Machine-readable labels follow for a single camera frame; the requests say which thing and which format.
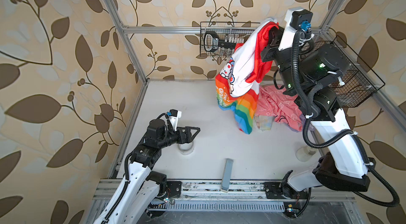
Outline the red white rainbow cloth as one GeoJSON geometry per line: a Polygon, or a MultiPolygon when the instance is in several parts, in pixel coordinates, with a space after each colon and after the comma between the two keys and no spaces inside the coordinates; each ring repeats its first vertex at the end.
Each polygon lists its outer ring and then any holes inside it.
{"type": "Polygon", "coordinates": [[[262,62],[261,52],[273,28],[279,29],[278,21],[266,18],[245,43],[236,44],[233,55],[215,78],[219,107],[231,110],[239,130],[246,134],[253,130],[260,83],[272,67],[272,62],[262,62]]]}

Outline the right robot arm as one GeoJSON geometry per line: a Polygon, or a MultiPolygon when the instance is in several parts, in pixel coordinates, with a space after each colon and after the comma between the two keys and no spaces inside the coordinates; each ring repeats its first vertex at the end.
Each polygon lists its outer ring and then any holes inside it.
{"type": "Polygon", "coordinates": [[[302,192],[326,187],[353,192],[375,205],[395,208],[400,198],[395,189],[375,169],[357,136],[350,129],[345,112],[332,89],[344,84],[350,68],[346,56],[333,44],[314,47],[311,31],[312,12],[291,8],[285,15],[285,27],[269,32],[269,43],[261,52],[263,62],[273,61],[283,82],[283,93],[295,98],[304,115],[302,137],[314,150],[327,153],[310,168],[288,171],[279,185],[267,192],[298,200],[302,192]]]}

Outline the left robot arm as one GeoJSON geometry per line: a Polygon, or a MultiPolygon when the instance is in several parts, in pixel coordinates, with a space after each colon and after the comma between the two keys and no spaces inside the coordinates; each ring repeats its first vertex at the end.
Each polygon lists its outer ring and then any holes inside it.
{"type": "Polygon", "coordinates": [[[136,224],[155,199],[169,202],[167,176],[153,171],[162,149],[190,144],[199,127],[179,127],[181,112],[171,109],[150,121],[135,149],[124,159],[124,176],[96,224],[136,224]]]}

